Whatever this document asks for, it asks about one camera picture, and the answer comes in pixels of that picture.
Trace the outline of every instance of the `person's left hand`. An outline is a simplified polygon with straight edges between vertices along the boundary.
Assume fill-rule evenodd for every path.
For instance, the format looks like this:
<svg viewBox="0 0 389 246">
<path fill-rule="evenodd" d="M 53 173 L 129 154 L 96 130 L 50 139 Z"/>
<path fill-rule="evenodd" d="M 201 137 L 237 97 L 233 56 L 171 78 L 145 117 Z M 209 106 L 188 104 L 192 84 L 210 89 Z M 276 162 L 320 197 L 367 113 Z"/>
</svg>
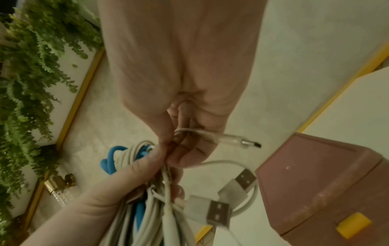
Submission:
<svg viewBox="0 0 389 246">
<path fill-rule="evenodd" d="M 22 246 L 95 246 L 110 226 L 120 201 L 132 190 L 150 180 L 164 163 L 166 146 L 157 146 L 131 166 L 119 170 L 94 189 L 65 207 L 34 232 Z M 182 170 L 172 169 L 178 183 Z M 181 187 L 172 185 L 172 196 L 183 196 Z"/>
</svg>

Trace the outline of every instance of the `yellow edge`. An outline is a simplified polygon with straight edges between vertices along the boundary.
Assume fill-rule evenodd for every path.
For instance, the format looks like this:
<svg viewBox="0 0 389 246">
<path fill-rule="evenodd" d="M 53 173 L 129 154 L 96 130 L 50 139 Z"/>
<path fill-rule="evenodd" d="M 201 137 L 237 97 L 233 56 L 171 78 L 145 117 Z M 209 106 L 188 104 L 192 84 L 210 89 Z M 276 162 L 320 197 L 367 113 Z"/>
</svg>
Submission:
<svg viewBox="0 0 389 246">
<path fill-rule="evenodd" d="M 389 57 L 389 43 L 374 56 L 356 75 L 354 75 L 335 95 L 333 95 L 318 111 L 316 111 L 296 132 L 303 132 L 337 97 L 342 94 L 357 78 L 373 72 L 381 63 Z M 196 234 L 196 242 L 199 242 L 210 230 L 212 226 L 203 226 Z"/>
<path fill-rule="evenodd" d="M 73 105 L 70 109 L 68 117 L 66 118 L 65 124 L 61 130 L 59 137 L 58 137 L 58 140 L 56 143 L 57 150 L 61 149 L 61 147 L 65 141 L 65 138 L 66 138 L 66 135 L 69 131 L 69 128 L 73 122 L 73 119 L 77 113 L 79 106 L 81 105 L 81 102 L 84 98 L 84 95 L 88 89 L 88 86 L 89 86 L 89 84 L 94 76 L 94 73 L 95 73 L 104 53 L 105 53 L 105 49 L 102 49 L 101 51 L 97 51 L 96 54 L 94 55 L 93 61 L 89 67 L 87 74 L 85 75 L 84 81 L 82 82 L 82 84 L 79 88 L 76 99 L 73 102 Z M 49 173 L 46 173 L 44 176 L 44 180 L 47 180 L 48 177 L 49 177 Z M 32 218 L 34 217 L 34 214 L 35 214 L 36 209 L 38 207 L 39 201 L 42 197 L 44 187 L 45 187 L 44 182 L 40 182 L 38 187 L 35 190 L 35 193 L 31 197 L 29 208 L 25 213 L 25 215 L 26 215 L 25 221 L 24 221 L 24 230 L 25 231 L 30 227 Z"/>
</svg>

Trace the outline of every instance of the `leather box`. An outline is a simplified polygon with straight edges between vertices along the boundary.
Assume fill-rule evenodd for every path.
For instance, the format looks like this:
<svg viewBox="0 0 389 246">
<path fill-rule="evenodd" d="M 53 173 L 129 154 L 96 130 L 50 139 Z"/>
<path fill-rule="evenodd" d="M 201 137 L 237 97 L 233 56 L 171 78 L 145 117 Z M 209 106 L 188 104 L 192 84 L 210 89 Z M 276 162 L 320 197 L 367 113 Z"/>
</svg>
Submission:
<svg viewBox="0 0 389 246">
<path fill-rule="evenodd" d="M 389 245 L 389 162 L 379 153 L 295 133 L 256 174 L 269 223 L 292 246 Z M 346 239 L 337 227 L 355 213 L 371 224 Z"/>
</svg>

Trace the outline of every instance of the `bundle of cables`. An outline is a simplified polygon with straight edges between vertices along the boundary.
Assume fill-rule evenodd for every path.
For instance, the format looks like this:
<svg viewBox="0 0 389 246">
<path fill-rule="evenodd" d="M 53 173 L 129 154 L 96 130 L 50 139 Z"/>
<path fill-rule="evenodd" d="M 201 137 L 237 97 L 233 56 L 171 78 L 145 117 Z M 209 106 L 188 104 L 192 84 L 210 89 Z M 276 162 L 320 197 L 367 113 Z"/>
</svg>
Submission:
<svg viewBox="0 0 389 246">
<path fill-rule="evenodd" d="M 212 133 L 201 129 L 184 128 L 176 135 L 192 132 L 201 135 L 207 141 L 228 143 L 240 147 L 254 146 L 257 142 L 245 138 Z M 110 149 L 107 159 L 100 166 L 109 175 L 131 165 L 144 157 L 154 148 L 150 141 L 143 141 L 131 148 L 115 146 Z M 144 187 L 139 187 L 123 200 L 119 210 L 103 238 L 103 246 L 195 246 L 195 237 L 187 222 L 188 219 L 199 223 L 228 228 L 230 218 L 247 210 L 256 199 L 258 188 L 255 174 L 244 164 L 231 160 L 217 160 L 201 165 L 234 164 L 244 170 L 219 192 L 219 200 L 190 196 L 187 201 L 176 198 L 171 201 L 171 176 L 164 166 Z M 254 189 L 250 199 L 248 193 Z"/>
</svg>

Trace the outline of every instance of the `hanging plant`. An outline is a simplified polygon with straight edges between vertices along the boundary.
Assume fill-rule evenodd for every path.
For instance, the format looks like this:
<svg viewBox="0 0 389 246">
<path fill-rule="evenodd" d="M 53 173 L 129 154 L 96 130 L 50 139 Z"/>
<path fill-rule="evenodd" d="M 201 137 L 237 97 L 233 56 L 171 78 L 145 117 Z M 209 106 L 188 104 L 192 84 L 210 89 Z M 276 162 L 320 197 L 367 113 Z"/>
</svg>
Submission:
<svg viewBox="0 0 389 246">
<path fill-rule="evenodd" d="M 7 43 L 0 44 L 0 62 L 8 72 L 0 77 L 0 235 L 9 224 L 9 195 L 19 194 L 26 185 L 21 168 L 30 165 L 42 177 L 58 166 L 53 152 L 37 146 L 32 131 L 53 137 L 50 113 L 57 99 L 47 88 L 63 83 L 77 91 L 58 63 L 65 45 L 84 59 L 88 56 L 81 43 L 90 51 L 103 46 L 100 31 L 80 15 L 80 5 L 72 0 L 36 0 L 11 18 Z"/>
</svg>

